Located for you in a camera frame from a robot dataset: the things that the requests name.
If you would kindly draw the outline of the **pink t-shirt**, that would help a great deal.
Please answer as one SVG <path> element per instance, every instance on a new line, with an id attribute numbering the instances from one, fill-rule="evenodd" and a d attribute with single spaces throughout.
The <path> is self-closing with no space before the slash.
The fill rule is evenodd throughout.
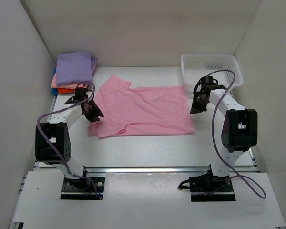
<path id="1" fill-rule="evenodd" d="M 88 126 L 88 136 L 191 135 L 195 133 L 183 86 L 131 88 L 112 75 L 98 90 L 103 113 Z"/>

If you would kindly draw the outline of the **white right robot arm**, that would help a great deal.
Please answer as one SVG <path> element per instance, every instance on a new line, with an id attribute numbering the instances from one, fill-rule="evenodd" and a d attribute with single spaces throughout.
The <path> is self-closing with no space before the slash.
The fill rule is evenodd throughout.
<path id="1" fill-rule="evenodd" d="M 210 191 L 227 183 L 230 170 L 238 158 L 257 144 L 257 111 L 240 105 L 223 85 L 211 75 L 202 77 L 194 88 L 190 114 L 207 110 L 215 105 L 215 112 L 224 116 L 221 131 L 222 149 L 216 150 L 218 159 L 212 163 L 206 174 L 196 177 L 195 184 Z"/>

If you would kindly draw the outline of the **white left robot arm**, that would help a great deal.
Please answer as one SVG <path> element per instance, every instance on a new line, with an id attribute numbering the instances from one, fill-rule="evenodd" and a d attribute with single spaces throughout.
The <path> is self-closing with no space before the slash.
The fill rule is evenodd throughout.
<path id="1" fill-rule="evenodd" d="M 80 118 L 94 123 L 104 117 L 93 100 L 94 92 L 87 88 L 76 88 L 61 110 L 44 114 L 38 118 L 35 132 L 35 158 L 59 169 L 66 178 L 73 179 L 74 185 L 85 190 L 90 185 L 85 167 L 72 158 L 69 129 Z"/>

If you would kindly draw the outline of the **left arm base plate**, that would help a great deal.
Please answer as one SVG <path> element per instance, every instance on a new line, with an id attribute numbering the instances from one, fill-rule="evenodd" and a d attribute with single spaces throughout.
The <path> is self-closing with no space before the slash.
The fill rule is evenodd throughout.
<path id="1" fill-rule="evenodd" d="M 105 188 L 105 174 L 90 177 L 96 186 L 87 179 L 64 178 L 61 188 L 62 200 L 103 200 Z"/>

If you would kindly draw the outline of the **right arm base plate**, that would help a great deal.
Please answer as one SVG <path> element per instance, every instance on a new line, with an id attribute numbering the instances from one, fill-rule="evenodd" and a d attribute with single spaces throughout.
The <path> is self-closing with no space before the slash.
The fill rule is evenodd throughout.
<path id="1" fill-rule="evenodd" d="M 178 185 L 179 190 L 188 189 L 192 202 L 233 202 L 236 201 L 232 183 L 229 177 L 217 179 L 204 174 L 189 177 Z"/>

